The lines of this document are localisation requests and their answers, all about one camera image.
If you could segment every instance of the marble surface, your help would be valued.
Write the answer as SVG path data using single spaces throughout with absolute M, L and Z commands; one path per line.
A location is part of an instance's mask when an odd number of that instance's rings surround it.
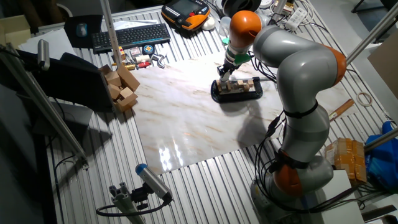
M 272 82 L 262 82 L 259 100 L 217 104 L 210 86 L 224 53 L 176 62 L 165 69 L 133 71 L 141 83 L 135 92 L 134 117 L 148 166 L 161 174 L 243 147 L 258 144 L 268 124 L 282 111 Z M 234 72 L 235 78 L 258 77 L 251 63 Z M 349 99 L 342 85 L 322 91 L 318 102 L 329 113 Z M 354 108 L 342 116 L 354 113 Z

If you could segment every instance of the wooden stick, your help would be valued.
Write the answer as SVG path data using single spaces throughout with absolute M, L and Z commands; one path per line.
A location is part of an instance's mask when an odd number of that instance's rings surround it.
M 347 100 L 343 105 L 341 105 L 339 108 L 337 108 L 334 112 L 332 112 L 329 115 L 329 120 L 330 122 L 334 121 L 336 118 L 338 118 L 342 113 L 344 113 L 348 108 L 352 107 L 354 105 L 353 99 Z

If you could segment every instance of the black monitor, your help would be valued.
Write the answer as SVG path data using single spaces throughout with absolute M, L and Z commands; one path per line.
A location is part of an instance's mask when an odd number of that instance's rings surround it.
M 21 50 L 18 54 L 37 63 L 37 54 Z M 32 73 L 47 96 L 78 103 L 96 112 L 113 112 L 113 101 L 101 72 L 77 56 L 65 53 L 60 60 L 51 58 L 47 71 Z

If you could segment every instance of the black keyboard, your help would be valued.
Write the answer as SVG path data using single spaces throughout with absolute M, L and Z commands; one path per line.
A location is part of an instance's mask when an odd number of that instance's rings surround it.
M 116 31 L 118 44 L 124 49 L 141 47 L 146 44 L 161 44 L 170 41 L 166 24 L 153 24 Z M 94 54 L 112 51 L 108 32 L 92 34 Z

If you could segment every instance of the metal table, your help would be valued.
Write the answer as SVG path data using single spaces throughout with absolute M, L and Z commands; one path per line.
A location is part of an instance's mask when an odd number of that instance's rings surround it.
M 296 4 L 303 7 L 301 2 L 297 1 Z M 152 7 L 122 12 L 113 14 L 113 18 L 114 21 L 155 19 L 164 22 L 160 9 L 161 7 Z M 313 22 L 327 29 L 317 13 Z M 41 27 L 37 35 L 62 27 L 63 24 Z M 172 40 L 167 44 L 171 49 L 166 58 L 167 63 L 225 50 L 217 29 L 197 32 L 189 39 L 181 37 L 170 28 L 169 32 Z M 297 32 L 307 33 L 315 42 L 341 51 L 333 36 L 317 26 L 305 25 Z M 75 51 L 79 57 L 97 67 L 113 62 L 110 53 L 94 55 L 92 49 L 75 49 Z M 358 113 L 332 122 L 330 135 L 325 145 L 329 145 L 339 137 L 365 142 L 369 135 L 380 134 L 381 124 L 386 120 L 380 102 L 359 75 L 347 72 L 341 82 L 354 101 L 356 101 L 357 93 L 365 91 L 373 97 L 374 103 L 366 108 L 355 104 Z M 103 130 L 112 135 L 108 137 L 97 130 Z M 71 150 L 58 139 L 52 146 L 55 164 L 71 155 Z M 278 149 L 280 144 L 275 139 L 269 143 L 269 146 Z M 138 164 L 146 163 L 146 159 L 132 110 L 123 114 L 94 113 L 83 148 L 88 156 L 90 166 L 88 170 L 82 169 L 76 159 L 69 159 L 69 162 L 61 164 L 57 169 L 60 201 L 57 198 L 53 167 L 50 165 L 58 223 L 128 223 L 127 218 L 99 217 L 95 210 L 112 204 L 111 195 L 108 192 L 110 185 L 125 182 L 130 190 L 142 185 L 142 180 L 134 171 Z M 144 215 L 146 222 L 259 223 L 249 190 L 254 178 L 252 163 L 254 150 L 254 146 L 247 147 L 162 174 L 160 178 L 172 190 L 175 202 L 158 212 Z M 47 154 L 49 164 L 52 164 L 53 159 L 49 148 Z M 150 208 L 159 205 L 160 201 L 156 196 L 150 197 Z

